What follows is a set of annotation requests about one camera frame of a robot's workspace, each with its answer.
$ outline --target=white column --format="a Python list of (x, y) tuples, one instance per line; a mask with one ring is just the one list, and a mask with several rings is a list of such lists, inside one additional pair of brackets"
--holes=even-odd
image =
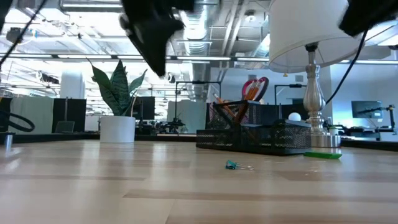
[(65, 70), (62, 72), (60, 98), (85, 98), (85, 80), (78, 70)]

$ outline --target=lamp cord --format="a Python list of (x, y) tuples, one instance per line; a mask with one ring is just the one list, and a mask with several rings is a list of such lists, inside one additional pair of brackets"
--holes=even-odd
[(27, 29), (32, 24), (33, 20), (36, 18), (36, 16), (40, 12), (40, 10), (42, 10), (42, 8), (44, 7), (46, 2), (47, 2), (47, 0), (43, 0), (42, 1), (42, 3), (40, 4), (39, 8), (37, 8), (37, 10), (35, 11), (35, 14), (30, 18), (30, 21), (25, 25), (24, 29), (19, 34), (17, 40), (11, 45), (11, 47), (8, 49), (7, 53), (0, 60), (0, 71), (1, 71), (1, 65), (6, 61), (8, 56), (10, 56), (11, 52), (17, 47), (18, 43), (22, 40), (22, 38), (23, 38), (24, 34), (26, 33)]
[(366, 39), (366, 35), (368, 34), (368, 30), (369, 30), (369, 29), (366, 29), (365, 32), (363, 33), (361, 42), (359, 43), (358, 51), (356, 52), (356, 55), (355, 55), (354, 59), (351, 61), (351, 64), (349, 65), (349, 67), (348, 67), (346, 73), (344, 74), (343, 78), (341, 79), (340, 83), (338, 84), (338, 86), (337, 86), (335, 92), (332, 94), (332, 96), (329, 98), (329, 100), (326, 101), (326, 105), (327, 105), (328, 103), (330, 103), (330, 101), (335, 97), (335, 95), (337, 94), (338, 90), (341, 88), (341, 86), (342, 86), (344, 80), (346, 80), (346, 78), (347, 78), (349, 72), (350, 72), (351, 69), (353, 68), (355, 62), (357, 61), (357, 59), (358, 59), (358, 57), (359, 57), (359, 55), (360, 55), (360, 53), (361, 53), (361, 51), (362, 51), (362, 47), (363, 47), (363, 45), (364, 45), (364, 43), (365, 43), (365, 39)]

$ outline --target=white lampshade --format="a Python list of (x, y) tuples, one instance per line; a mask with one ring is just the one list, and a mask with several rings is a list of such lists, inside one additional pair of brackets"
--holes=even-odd
[(274, 72), (304, 72), (305, 45), (318, 42), (317, 64), (326, 67), (356, 53), (359, 39), (338, 28), (347, 0), (273, 0), (270, 5), (270, 61)]

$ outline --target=white planter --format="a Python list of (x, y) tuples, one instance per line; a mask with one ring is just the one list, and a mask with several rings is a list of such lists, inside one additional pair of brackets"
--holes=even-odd
[(103, 143), (133, 143), (136, 119), (127, 116), (103, 116), (100, 139)]

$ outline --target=ceiling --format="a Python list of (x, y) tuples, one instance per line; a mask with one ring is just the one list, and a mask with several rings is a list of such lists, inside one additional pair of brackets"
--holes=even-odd
[[(17, 46), (16, 54), (90, 54), (90, 55), (139, 55), (136, 48), (130, 43), (125, 31), (119, 25), (120, 7), (110, 4), (118, 4), (118, 0), (49, 0), (45, 9), (30, 26), (24, 40)], [(198, 0), (198, 3), (214, 4), (216, 0)], [(271, 1), (253, 0), (224, 0), (219, 10), (213, 10), (205, 19), (207, 35), (204, 39), (188, 39), (183, 32), (176, 33), (167, 46), (167, 55), (189, 55), (187, 45), (203, 44), (205, 51), (201, 55), (220, 56), (244, 54), (253, 56), (256, 49), (262, 43), (265, 48), (269, 41), (263, 42), (268, 35), (267, 21), (268, 10)], [(26, 7), (14, 7), (6, 17), (6, 24), (0, 35), (0, 53), (4, 53), (12, 44), (8, 41), (7, 33), (13, 27), (24, 27), (33, 10)], [(199, 26), (187, 26), (190, 32), (195, 32)], [(389, 39), (398, 33), (393, 30)], [(387, 47), (372, 47), (362, 54), (363, 59), (381, 59), (387, 57)], [(142, 61), (123, 60), (127, 66), (128, 79), (132, 81), (149, 68)], [(109, 76), (116, 67), (117, 60), (96, 60), (94, 66), (104, 70)], [(220, 67), (219, 63), (205, 63), (206, 66)], [(174, 75), (177, 81), (207, 80), (216, 81), (219, 77), (202, 74), (197, 76), (196, 68), (191, 62), (168, 63), (166, 71)], [(98, 87), (91, 81), (92, 71), (90, 64), (85, 59), (31, 59), (10, 58), (1, 70), (2, 93), (14, 95), (38, 95), (55, 97), (59, 94), (59, 85), (42, 83), (38, 73), (44, 73), (62, 81), (62, 72), (68, 68), (79, 69), (86, 80), (86, 96), (92, 108), (105, 108), (101, 100)], [(144, 84), (139, 94), (142, 96), (155, 95), (159, 105), (165, 100), (174, 99), (175, 84), (160, 79), (149, 69)], [(191, 85), (185, 86), (179, 99), (195, 97), (198, 90)]]

